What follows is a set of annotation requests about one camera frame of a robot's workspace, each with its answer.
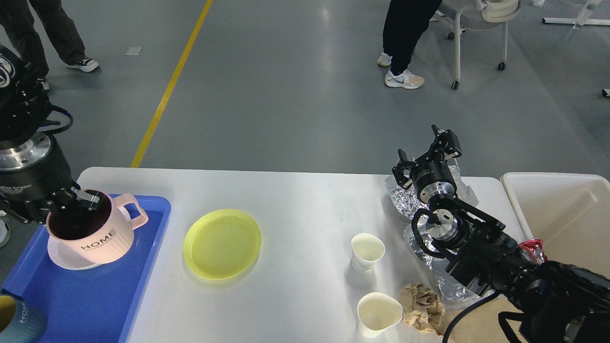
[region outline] yellow floor line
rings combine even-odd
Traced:
[[[138,151],[136,151],[133,161],[131,161],[131,165],[130,165],[131,168],[138,168],[140,166],[140,164],[142,163],[142,159],[144,158],[146,149],[148,149],[148,145],[150,144],[151,140],[153,139],[154,132],[157,129],[157,125],[159,124],[159,121],[161,120],[161,116],[163,115],[163,112],[165,111],[165,106],[167,105],[167,102],[170,100],[171,93],[174,91],[174,87],[176,86],[178,78],[180,77],[180,73],[182,72],[182,69],[184,68],[184,64],[186,63],[186,61],[188,59],[188,55],[190,54],[191,48],[193,48],[193,44],[195,44],[195,40],[197,39],[197,35],[199,34],[201,25],[203,25],[203,21],[206,19],[207,11],[210,9],[211,5],[212,5],[212,0],[207,0],[206,5],[203,7],[203,11],[201,11],[201,15],[199,16],[199,20],[197,20],[197,24],[195,25],[195,28],[193,29],[193,32],[191,33],[191,36],[188,39],[187,46],[184,48],[184,51],[182,52],[180,61],[178,61],[178,65],[176,65],[176,69],[174,70],[174,73],[171,75],[170,83],[167,85],[167,88],[165,89],[165,93],[163,94],[163,97],[161,98],[161,102],[159,103],[159,106],[157,106],[157,110],[155,111],[154,116],[152,116],[152,120],[151,120],[150,124],[148,125],[148,129],[146,130],[146,133],[144,134],[144,138],[142,138],[142,142],[140,142],[140,147],[138,148]]]

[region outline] yellow plate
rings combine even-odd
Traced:
[[[182,254],[196,274],[222,280],[246,270],[259,250],[260,229],[254,219],[236,209],[219,209],[191,226]]]

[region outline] sneaker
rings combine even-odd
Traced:
[[[380,67],[389,67],[392,64],[392,56],[386,54],[385,52],[381,53],[381,56],[377,60],[377,65]]]
[[[42,85],[42,89],[46,90],[47,92],[49,91],[49,89],[51,89],[51,85],[45,78],[38,78],[37,80]]]
[[[6,245],[9,242],[10,238],[10,230],[9,226],[6,225],[2,220],[0,220],[0,248]]]
[[[417,76],[408,70],[405,70],[402,74],[395,76],[390,70],[386,74],[386,86],[388,87],[402,87],[406,89],[415,89],[423,85],[424,79],[421,76]]]
[[[99,63],[96,60],[90,59],[89,57],[85,57],[80,62],[75,65],[65,64],[68,68],[80,69],[86,73],[93,71],[95,68],[99,67]]]

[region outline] pink mug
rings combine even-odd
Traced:
[[[120,208],[127,204],[134,204],[140,215],[130,220],[125,218]],[[62,221],[51,214],[47,218],[46,229],[70,250],[91,262],[103,264],[125,255],[134,242],[134,230],[147,221],[146,212],[133,195],[122,194],[111,198],[106,194],[99,210],[79,223],[80,226],[74,226],[76,229],[69,225],[72,222]],[[73,232],[68,232],[68,228],[73,229]],[[74,232],[79,232],[83,237],[74,236]]]

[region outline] black pants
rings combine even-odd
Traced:
[[[392,56],[392,74],[401,74],[442,0],[391,0],[383,27],[383,51]]]
[[[85,46],[74,21],[62,8],[61,0],[29,0],[46,34],[66,64],[75,65],[85,58]],[[32,62],[39,77],[49,73],[40,36],[34,30],[34,17],[27,0],[0,0],[0,25],[21,59]]]

